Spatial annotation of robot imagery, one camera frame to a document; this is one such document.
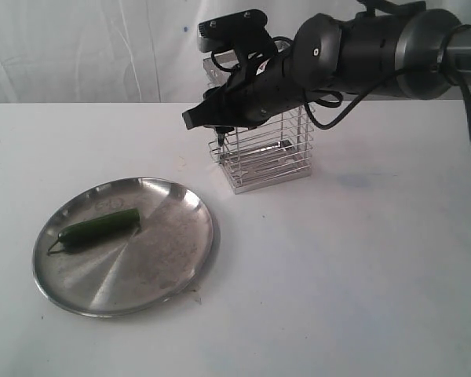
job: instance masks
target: wire rack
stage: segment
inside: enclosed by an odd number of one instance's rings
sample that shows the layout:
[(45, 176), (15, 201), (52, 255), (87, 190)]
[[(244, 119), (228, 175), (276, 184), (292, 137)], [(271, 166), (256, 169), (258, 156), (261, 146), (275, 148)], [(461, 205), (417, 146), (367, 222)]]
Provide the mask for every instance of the wire rack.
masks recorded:
[[(218, 61), (224, 63), (234, 59), (228, 54), (220, 56)], [(204, 68), (212, 86), (222, 85), (228, 77), (214, 67), (210, 59), (204, 60)], [(234, 193), (239, 194), (308, 177), (312, 171), (313, 131), (301, 106), (254, 130), (236, 128), (226, 134), (222, 147), (215, 136), (209, 143), (210, 154), (221, 166)]]

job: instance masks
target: green pepper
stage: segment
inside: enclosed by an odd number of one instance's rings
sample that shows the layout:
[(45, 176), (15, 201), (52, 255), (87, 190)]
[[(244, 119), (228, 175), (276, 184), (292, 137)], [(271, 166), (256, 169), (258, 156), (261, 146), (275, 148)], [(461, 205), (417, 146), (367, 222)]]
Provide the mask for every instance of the green pepper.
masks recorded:
[[(57, 234), (56, 242), (49, 247), (47, 254), (70, 253), (71, 250), (66, 247), (83, 246), (116, 232), (139, 226), (139, 224), (140, 212), (137, 208), (121, 210), (100, 218), (79, 222), (62, 229)], [(51, 251), (58, 243), (62, 243), (65, 248), (61, 251)]]

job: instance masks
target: round metal plate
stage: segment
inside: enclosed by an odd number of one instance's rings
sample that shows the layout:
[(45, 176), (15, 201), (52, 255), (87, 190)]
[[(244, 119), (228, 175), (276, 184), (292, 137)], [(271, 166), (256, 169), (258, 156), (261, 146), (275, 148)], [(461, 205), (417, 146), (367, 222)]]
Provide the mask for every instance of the round metal plate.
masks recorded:
[[(140, 229), (77, 254), (47, 255), (66, 226), (135, 207)], [(194, 192), (156, 178), (123, 179), (76, 196), (49, 219), (35, 244), (33, 273), (40, 291), (61, 308), (114, 317), (184, 289), (210, 253), (213, 237), (210, 212)]]

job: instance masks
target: white fabric curtain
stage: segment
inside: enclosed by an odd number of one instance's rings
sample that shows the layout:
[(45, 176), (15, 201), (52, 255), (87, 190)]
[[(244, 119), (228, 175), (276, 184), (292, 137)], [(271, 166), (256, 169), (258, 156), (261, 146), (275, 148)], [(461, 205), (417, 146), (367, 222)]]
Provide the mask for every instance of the white fabric curtain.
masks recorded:
[[(471, 23), (471, 0), (431, 0)], [(342, 20), (355, 0), (0, 0), (0, 102), (198, 101), (206, 89), (198, 22), (245, 9), (293, 37), (315, 13)]]

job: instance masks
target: white table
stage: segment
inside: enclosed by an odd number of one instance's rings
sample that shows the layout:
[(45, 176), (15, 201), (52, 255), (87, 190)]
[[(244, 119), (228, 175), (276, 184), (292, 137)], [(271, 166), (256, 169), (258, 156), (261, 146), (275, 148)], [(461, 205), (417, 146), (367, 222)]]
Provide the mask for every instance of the white table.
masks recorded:
[[(0, 376), (471, 375), (471, 151), (459, 101), (366, 102), (314, 133), (310, 178), (234, 196), (188, 104), (0, 105)], [(322, 119), (335, 111), (319, 112)], [(199, 297), (64, 312), (33, 280), (49, 216), (117, 178), (217, 217)]]

